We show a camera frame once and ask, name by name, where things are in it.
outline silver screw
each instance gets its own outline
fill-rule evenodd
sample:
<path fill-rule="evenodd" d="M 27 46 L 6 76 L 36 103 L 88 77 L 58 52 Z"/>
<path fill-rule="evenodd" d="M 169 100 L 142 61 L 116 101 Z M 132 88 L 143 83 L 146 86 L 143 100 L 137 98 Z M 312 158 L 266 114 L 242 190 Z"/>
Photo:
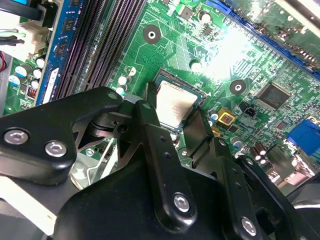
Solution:
<path fill-rule="evenodd" d="M 95 154 L 95 151 L 91 148 L 88 148 L 87 150 L 85 150 L 85 155 L 87 155 L 88 157 L 92 157 Z"/>
<path fill-rule="evenodd" d="M 109 96 L 109 98 L 111 98 L 111 99 L 117 99 L 117 98 L 118 98 L 117 95 L 115 95 L 113 92 L 110 92 L 110 93 L 108 94 L 108 96 Z"/>
<path fill-rule="evenodd" d="M 8 144 L 20 145 L 28 141 L 29 136 L 26 132 L 15 129 L 7 131 L 3 138 Z"/>
<path fill-rule="evenodd" d="M 52 141 L 45 145 L 45 152 L 52 157 L 61 158 L 67 153 L 67 147 L 60 141 Z"/>
<path fill-rule="evenodd" d="M 246 160 L 247 163 L 250 164 L 250 165 L 253 165 L 253 164 L 254 164 L 254 162 L 253 162 L 250 158 L 246 158 L 245 160 Z"/>
<path fill-rule="evenodd" d="M 183 213 L 186 213 L 190 209 L 190 204 L 188 199 L 182 194 L 176 194 L 173 197 L 174 205 Z"/>
<path fill-rule="evenodd" d="M 222 139 L 219 139 L 219 143 L 220 143 L 222 146 L 226 146 L 226 145 L 227 145 L 226 142 L 223 141 Z"/>
<path fill-rule="evenodd" d="M 142 104 L 146 109 L 151 109 L 150 105 L 147 103 Z"/>
<path fill-rule="evenodd" d="M 257 235 L 257 230 L 255 225 L 247 218 L 247 217 L 243 217 L 241 218 L 241 223 L 243 228 L 251 235 L 251 236 L 255 236 Z"/>

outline white connector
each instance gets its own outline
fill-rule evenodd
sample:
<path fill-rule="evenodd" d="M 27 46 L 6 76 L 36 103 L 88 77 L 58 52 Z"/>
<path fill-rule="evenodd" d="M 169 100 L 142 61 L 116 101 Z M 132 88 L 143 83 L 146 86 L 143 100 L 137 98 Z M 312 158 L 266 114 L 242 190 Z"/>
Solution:
<path fill-rule="evenodd" d="M 25 34 L 25 36 L 17 36 L 24 43 L 17 44 L 16 46 L 1 46 L 1 51 L 24 62 L 27 58 L 38 54 L 40 50 L 46 47 L 49 33 L 47 27 L 41 27 L 33 21 L 27 21 L 18 23 L 14 28 L 18 33 Z"/>

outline black chip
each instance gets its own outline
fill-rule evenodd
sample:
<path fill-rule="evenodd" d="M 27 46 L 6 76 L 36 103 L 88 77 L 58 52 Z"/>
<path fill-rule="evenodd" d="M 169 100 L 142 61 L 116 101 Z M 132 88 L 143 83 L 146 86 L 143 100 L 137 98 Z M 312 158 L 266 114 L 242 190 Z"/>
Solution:
<path fill-rule="evenodd" d="M 211 32 L 212 32 L 212 28 L 210 28 L 210 27 L 207 26 L 207 27 L 205 28 L 203 34 L 206 35 L 206 36 L 209 36 L 209 35 L 211 34 Z"/>
<path fill-rule="evenodd" d="M 290 98 L 290 94 L 274 83 L 267 86 L 258 99 L 273 110 L 279 109 Z"/>
<path fill-rule="evenodd" d="M 281 120 L 279 123 L 276 124 L 275 127 L 276 127 L 277 129 L 279 129 L 279 130 L 283 130 L 287 125 L 288 125 L 288 124 L 287 124 L 286 122 L 284 122 L 284 121 Z"/>
<path fill-rule="evenodd" d="M 74 18 L 65 19 L 63 23 L 62 33 L 70 31 L 74 25 L 74 22 L 75 22 Z"/>
<path fill-rule="evenodd" d="M 190 8 L 185 6 L 180 16 L 183 17 L 185 20 L 189 20 L 192 17 L 193 13 L 194 12 Z"/>
<path fill-rule="evenodd" d="M 58 44 L 55 49 L 55 56 L 57 57 L 57 56 L 63 54 L 66 51 L 66 48 L 67 48 L 66 42 Z"/>
<path fill-rule="evenodd" d="M 80 3 L 80 0 L 70 0 L 70 7 L 76 7 Z"/>
<path fill-rule="evenodd" d="M 229 128 L 229 131 L 232 132 L 232 133 L 235 133 L 237 130 L 238 130 L 238 128 L 236 126 L 231 126 Z"/>

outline yellow component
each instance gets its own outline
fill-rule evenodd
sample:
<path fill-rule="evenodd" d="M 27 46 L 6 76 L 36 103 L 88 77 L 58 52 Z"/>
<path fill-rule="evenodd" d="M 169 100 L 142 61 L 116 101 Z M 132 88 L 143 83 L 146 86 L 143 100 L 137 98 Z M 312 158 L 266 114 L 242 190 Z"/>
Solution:
<path fill-rule="evenodd" d="M 236 120 L 236 116 L 231 111 L 222 107 L 218 111 L 218 121 L 226 126 L 230 126 Z"/>
<path fill-rule="evenodd" d="M 221 133 L 220 133 L 220 131 L 219 131 L 218 128 L 216 128 L 215 126 L 213 126 L 213 127 L 211 127 L 211 130 L 212 130 L 213 135 L 214 135 L 215 137 L 220 137 Z"/>

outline wire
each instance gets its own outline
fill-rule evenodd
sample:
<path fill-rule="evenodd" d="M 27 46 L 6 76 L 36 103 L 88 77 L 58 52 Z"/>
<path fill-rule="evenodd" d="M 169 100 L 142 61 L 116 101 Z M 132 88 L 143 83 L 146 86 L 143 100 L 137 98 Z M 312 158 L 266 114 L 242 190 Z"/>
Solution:
<path fill-rule="evenodd" d="M 6 38 L 6 37 L 11 37 L 11 36 L 24 38 L 26 36 L 26 34 L 22 33 L 22 32 L 0 31 L 0 37 Z"/>
<path fill-rule="evenodd" d="M 0 40 L 0 45 L 23 44 L 25 41 L 21 39 Z"/>
<path fill-rule="evenodd" d="M 100 167 L 102 161 L 104 160 L 104 158 L 105 158 L 105 156 L 106 156 L 109 148 L 111 147 L 112 143 L 114 142 L 114 140 L 115 140 L 114 138 L 111 138 L 111 140 L 109 141 L 109 144 L 106 146 L 104 152 L 102 153 L 101 158 L 100 158 L 98 164 L 97 164 L 96 166 L 89 167 L 89 168 L 86 170 L 86 177 L 87 177 L 87 179 L 88 179 L 89 186 L 91 185 L 91 180 L 90 180 L 89 172 L 90 172 L 91 170 L 93 170 L 93 169 L 97 169 L 97 168 Z"/>

